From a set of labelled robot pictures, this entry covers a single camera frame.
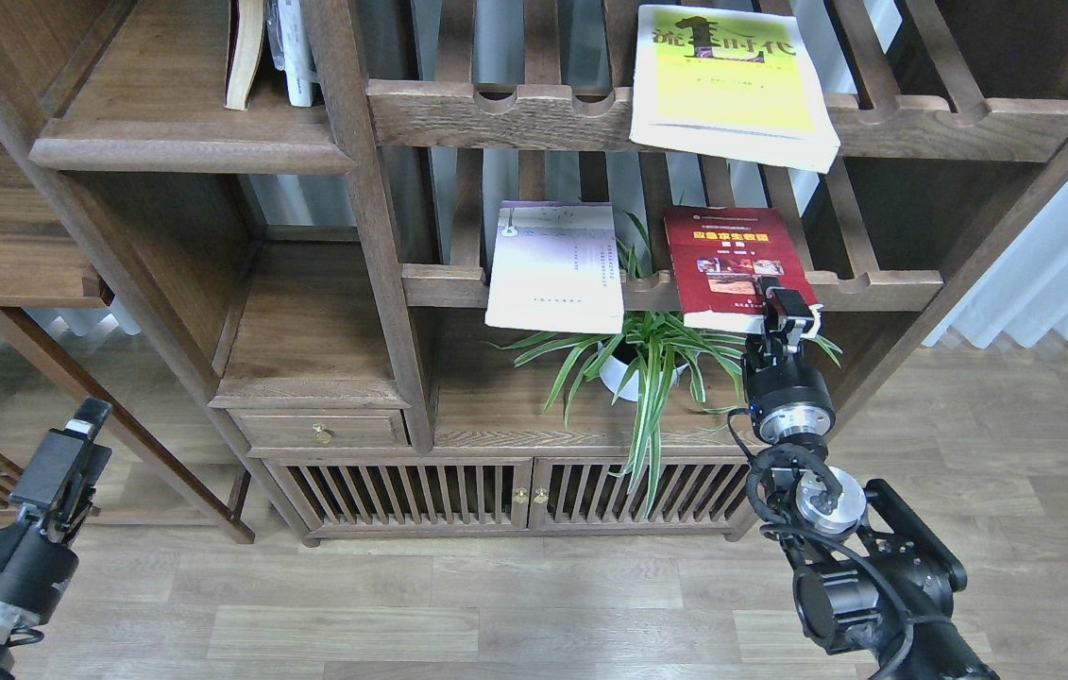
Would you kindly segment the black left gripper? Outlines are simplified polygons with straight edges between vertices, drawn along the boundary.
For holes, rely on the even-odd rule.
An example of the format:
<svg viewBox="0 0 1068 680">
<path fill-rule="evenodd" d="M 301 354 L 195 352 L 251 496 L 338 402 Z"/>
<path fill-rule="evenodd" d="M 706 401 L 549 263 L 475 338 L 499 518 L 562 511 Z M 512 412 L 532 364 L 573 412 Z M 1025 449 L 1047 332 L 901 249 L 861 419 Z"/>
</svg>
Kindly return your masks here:
<svg viewBox="0 0 1068 680">
<path fill-rule="evenodd" d="M 113 450 L 96 443 L 113 405 L 87 398 L 47 431 L 7 500 L 17 519 L 0 529 L 0 634 L 46 623 L 75 575 L 70 550 Z"/>
</svg>

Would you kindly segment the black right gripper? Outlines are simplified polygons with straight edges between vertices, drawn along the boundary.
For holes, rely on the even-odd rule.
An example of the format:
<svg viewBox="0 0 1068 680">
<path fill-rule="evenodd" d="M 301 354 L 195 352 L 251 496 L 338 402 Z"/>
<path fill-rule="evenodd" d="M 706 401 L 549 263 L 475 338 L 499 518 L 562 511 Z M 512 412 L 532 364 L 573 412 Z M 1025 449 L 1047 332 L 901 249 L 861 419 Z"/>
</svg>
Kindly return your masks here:
<svg viewBox="0 0 1068 680">
<path fill-rule="evenodd" d="M 824 436 L 836 412 L 824 378 L 801 351 L 789 351 L 815 337 L 815 307 L 776 276 L 761 276 L 761 335 L 751 335 L 742 353 L 742 381 L 754 434 L 778 444 L 794 434 Z"/>
</svg>

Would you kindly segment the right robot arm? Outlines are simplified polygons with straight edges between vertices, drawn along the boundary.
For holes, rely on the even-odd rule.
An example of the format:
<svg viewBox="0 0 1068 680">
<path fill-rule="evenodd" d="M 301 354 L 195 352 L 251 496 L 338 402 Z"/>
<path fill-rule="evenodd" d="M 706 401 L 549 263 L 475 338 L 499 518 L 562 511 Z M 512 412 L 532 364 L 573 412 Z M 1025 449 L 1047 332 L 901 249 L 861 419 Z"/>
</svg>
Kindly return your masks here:
<svg viewBox="0 0 1068 680">
<path fill-rule="evenodd" d="M 867 650 L 878 679 L 992 679 L 952 623 L 965 568 L 882 479 L 826 462 L 833 404 L 802 341 L 817 314 L 774 276 L 757 285 L 764 325 L 742 357 L 754 434 L 747 499 L 792 568 L 803 632 L 828 654 Z"/>
</svg>

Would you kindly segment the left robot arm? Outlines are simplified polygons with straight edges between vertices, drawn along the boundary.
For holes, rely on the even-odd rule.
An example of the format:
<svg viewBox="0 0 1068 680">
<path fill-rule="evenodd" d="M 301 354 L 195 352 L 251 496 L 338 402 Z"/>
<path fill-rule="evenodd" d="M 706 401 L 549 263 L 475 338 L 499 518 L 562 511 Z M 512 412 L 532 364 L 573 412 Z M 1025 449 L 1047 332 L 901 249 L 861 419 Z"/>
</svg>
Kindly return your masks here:
<svg viewBox="0 0 1068 680">
<path fill-rule="evenodd" d="M 72 551 L 111 450 L 96 437 L 113 406 L 87 398 L 63 429 L 51 429 L 7 495 L 17 518 L 0 528 L 0 679 L 10 679 L 12 647 L 42 641 L 76 571 Z"/>
</svg>

